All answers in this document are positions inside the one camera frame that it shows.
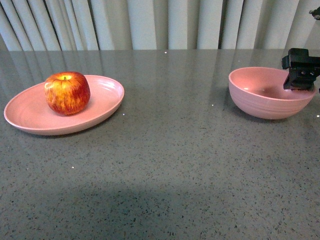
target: bowl rim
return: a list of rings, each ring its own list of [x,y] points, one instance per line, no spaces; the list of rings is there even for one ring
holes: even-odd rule
[[[259,94],[256,94],[256,93],[253,93],[253,92],[250,92],[250,91],[247,91],[243,88],[240,88],[238,87],[232,80],[231,80],[231,75],[234,73],[234,72],[237,72],[237,71],[240,71],[240,70],[244,70],[244,69],[269,69],[269,70],[276,70],[276,71],[279,71],[279,72],[286,72],[288,73],[287,71],[285,70],[282,70],[282,69],[278,69],[278,68],[273,68],[273,67],[265,67],[265,66],[247,66],[247,67],[240,67],[240,68],[237,68],[237,69],[234,69],[232,72],[229,73],[229,83],[231,83],[233,86],[235,86],[237,89],[245,92],[245,93],[248,93],[250,95],[254,95],[254,96],[257,96],[259,98],[263,98],[263,99],[268,99],[268,100],[276,100],[276,101],[281,101],[281,102],[296,102],[296,101],[304,101],[304,100],[308,100],[308,99],[312,99],[315,95],[316,95],[316,88],[313,89],[313,91],[311,91],[311,95],[309,95],[308,97],[304,97],[304,98],[300,98],[300,99],[281,99],[281,98],[274,98],[274,97],[269,97],[269,96],[262,96],[262,95],[259,95]]]

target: apple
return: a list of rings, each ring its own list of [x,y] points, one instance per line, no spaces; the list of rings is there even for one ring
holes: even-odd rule
[[[44,82],[44,93],[49,107],[62,115],[72,115],[83,110],[91,95],[86,77],[76,71],[49,76]]]

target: pink plate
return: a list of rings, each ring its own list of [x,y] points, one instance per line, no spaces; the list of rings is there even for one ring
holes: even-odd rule
[[[4,117],[12,126],[31,134],[63,135],[88,129],[110,117],[120,106],[124,87],[105,76],[85,75],[91,92],[84,110],[70,116],[52,111],[45,97],[45,83],[34,85],[11,99]]]

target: white curtain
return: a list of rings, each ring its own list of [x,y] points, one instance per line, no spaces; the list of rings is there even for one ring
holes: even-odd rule
[[[320,49],[320,0],[0,0],[0,50]]]

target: granite surface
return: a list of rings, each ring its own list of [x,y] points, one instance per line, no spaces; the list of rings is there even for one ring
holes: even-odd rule
[[[110,118],[68,135],[25,133],[2,114],[0,239],[320,239],[320,94],[264,120],[228,90],[232,70],[280,69],[287,52],[0,52],[2,112],[56,72],[125,89]]]

